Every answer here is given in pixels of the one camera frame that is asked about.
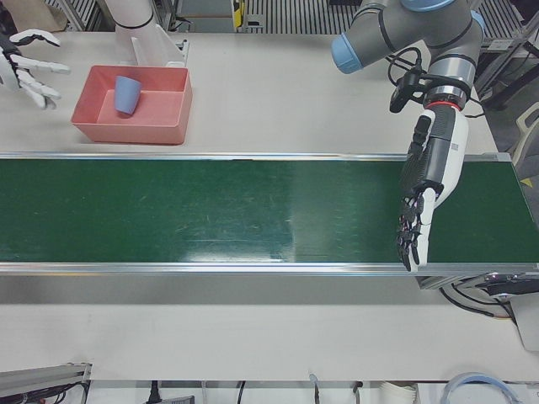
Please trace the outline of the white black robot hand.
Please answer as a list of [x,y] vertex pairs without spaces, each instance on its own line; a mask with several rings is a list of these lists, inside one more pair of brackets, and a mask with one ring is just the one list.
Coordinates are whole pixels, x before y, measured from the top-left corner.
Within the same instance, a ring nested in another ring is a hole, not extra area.
[[70,74],[71,68],[58,62],[23,56],[19,47],[29,45],[34,40],[42,40],[55,47],[61,45],[52,33],[42,29],[27,29],[14,35],[1,34],[1,84],[13,92],[24,92],[42,110],[54,109],[61,94],[37,81],[30,70]]

